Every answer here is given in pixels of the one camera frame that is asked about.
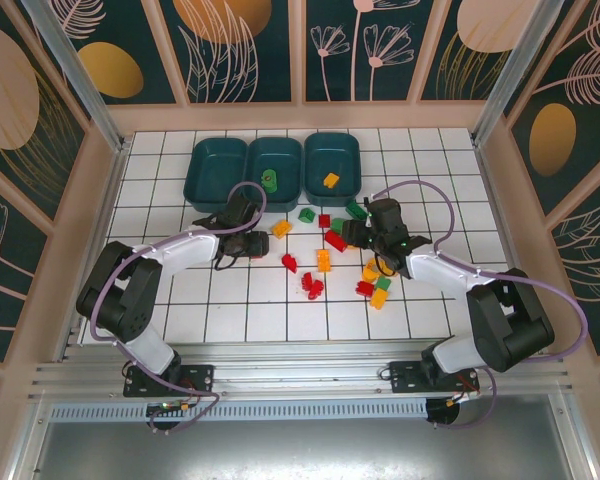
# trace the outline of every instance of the green object in bin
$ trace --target green object in bin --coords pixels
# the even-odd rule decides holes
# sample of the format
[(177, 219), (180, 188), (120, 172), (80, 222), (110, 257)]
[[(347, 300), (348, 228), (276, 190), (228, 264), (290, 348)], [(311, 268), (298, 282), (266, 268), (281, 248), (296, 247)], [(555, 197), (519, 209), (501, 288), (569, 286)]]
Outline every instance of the green object in bin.
[(347, 210), (347, 213), (349, 215), (351, 215), (353, 218), (355, 218), (356, 220), (366, 220), (367, 219), (367, 212), (362, 210), (362, 208), (360, 208), (360, 205), (358, 205), (356, 202), (351, 202), (349, 205), (347, 205), (346, 210)]
[(310, 208), (303, 208), (298, 215), (298, 220), (304, 223), (313, 223), (313, 219), (316, 218), (316, 212)]
[(344, 223), (344, 218), (334, 218), (333, 220), (331, 220), (331, 230), (336, 232), (338, 235), (341, 235), (343, 223)]
[(267, 193), (275, 193), (278, 190), (278, 177), (275, 170), (269, 168), (262, 172), (262, 188)]
[(380, 277), (376, 282), (376, 288), (384, 290), (385, 292), (389, 290), (389, 285), (391, 285), (391, 280), (389, 280), (387, 277)]

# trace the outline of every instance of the enclosure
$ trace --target enclosure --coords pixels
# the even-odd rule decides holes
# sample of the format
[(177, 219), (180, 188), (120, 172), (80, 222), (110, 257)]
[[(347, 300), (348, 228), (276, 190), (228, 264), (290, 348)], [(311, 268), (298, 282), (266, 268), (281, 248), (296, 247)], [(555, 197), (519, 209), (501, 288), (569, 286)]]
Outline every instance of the enclosure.
[[(355, 139), (359, 206), (404, 180), (432, 183), (456, 218), (443, 251), (568, 292), (588, 337), (563, 360), (496, 374), (504, 398), (487, 423), (429, 430), (424, 406), (437, 395), (394, 394), (378, 372), (470, 332), (469, 312), (404, 277), (373, 308), (355, 292), (373, 253), (337, 252), (317, 218), (298, 221), (306, 208), (350, 218), (303, 191), (263, 214), (264, 257), (222, 271), (191, 265), (160, 282), (151, 325), (183, 363), (213, 365), (221, 394), (216, 413), (182, 434), (214, 439), (187, 461), (178, 440), (144, 426), (162, 400), (123, 397), (125, 359), (92, 338), (75, 309), (80, 288), (104, 245), (153, 244), (209, 215), (185, 188), (203, 152), (216, 173), (200, 185), (213, 193), (229, 176), (209, 139), (237, 139), (253, 162), (282, 141), (306, 169), (324, 146), (307, 139), (322, 133)], [(411, 234), (445, 235), (452, 216), (438, 194), (389, 195)], [(282, 221), (292, 229), (280, 239)], [(328, 273), (316, 250), (330, 251)], [(287, 253), (299, 274), (281, 264)], [(324, 283), (315, 301), (300, 282), (307, 272)], [(556, 335), (541, 355), (563, 351), (578, 317), (537, 292)], [(479, 380), (487, 398), (463, 420), (488, 408), (494, 390)], [(370, 455), (391, 468), (365, 456), (355, 440), (365, 431), (378, 442)], [(227, 441), (249, 434), (249, 455)], [(116, 440), (94, 446), (102, 435)], [(441, 452), (462, 435), (467, 452), (494, 460), (453, 476), (465, 451)], [(89, 470), (89, 458), (128, 461), (120, 445), (130, 439), (172, 455), (147, 455), (134, 478), (162, 464), (183, 475), (198, 466), (195, 478), (293, 478), (302, 460), (324, 478), (600, 478), (600, 0), (0, 0), (0, 478), (73, 468), (124, 478), (131, 471)], [(214, 471), (220, 442), (229, 455)], [(401, 457), (402, 443), (421, 453)], [(545, 446), (545, 458), (526, 461)], [(262, 451), (289, 459), (288, 470)]]

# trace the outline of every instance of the white grid tile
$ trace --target white grid tile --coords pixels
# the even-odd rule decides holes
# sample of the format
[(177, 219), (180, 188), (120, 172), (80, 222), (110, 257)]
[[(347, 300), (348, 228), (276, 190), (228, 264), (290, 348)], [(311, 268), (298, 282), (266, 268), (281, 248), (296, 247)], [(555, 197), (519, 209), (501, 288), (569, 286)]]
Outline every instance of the white grid tile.
[(188, 153), (193, 151), (196, 132), (167, 132), (162, 153)]
[[(288, 135), (303, 142), (315, 132), (315, 129), (296, 129), (289, 130)], [(362, 150), (363, 190), (356, 199), (358, 202), (385, 189), (387, 184), (406, 179), (421, 178), (439, 185), (454, 200), (457, 218), (456, 231), (442, 249), (484, 268), (507, 270), (477, 162), (466, 143), (466, 132), (353, 129), (351, 133), (357, 136)], [(194, 140), (197, 143), (226, 134), (224, 131), (168, 132), (166, 136), (162, 132), (139, 134), (112, 215), (109, 241), (150, 244), (207, 217), (208, 214), (185, 205), (182, 196), (191, 159), (189, 146)], [(229, 132), (229, 136), (245, 141), (253, 140), (256, 134), (286, 135), (287, 131)], [(435, 192), (408, 186), (392, 191), (391, 197), (401, 202), (402, 217), (412, 234), (436, 240), (447, 230), (447, 206)], [(384, 307), (380, 311), (371, 308), (368, 301), (355, 294), (355, 288), (362, 265), (373, 257), (372, 252), (347, 249), (340, 253), (325, 244), (326, 230), (318, 228), (317, 218), (312, 224), (298, 220), (303, 205), (308, 206), (304, 193), (294, 211), (263, 216), (256, 230), (270, 233), (271, 227), (283, 219), (293, 226), (280, 240), (269, 235), (270, 251), (265, 257), (239, 259), (234, 268), (221, 272), (212, 270), (211, 263), (195, 265), (173, 278), (163, 279), (152, 323), (164, 332), (166, 340), (185, 344), (380, 340), (439, 338), (449, 335), (449, 331), (458, 334), (467, 330), (466, 305), (443, 300), (436, 286), (400, 277), (391, 278), (389, 299)], [(332, 218), (350, 218), (344, 208), (309, 207), (316, 216), (325, 213)], [(332, 271), (326, 274), (318, 273), (316, 266), (316, 250), (323, 246), (330, 252), (332, 265)], [(286, 252), (298, 260), (296, 274), (281, 264)], [(310, 301), (301, 287), (305, 272), (326, 284), (326, 291), (315, 301)]]
[(382, 150), (411, 150), (411, 138), (408, 128), (381, 128)]

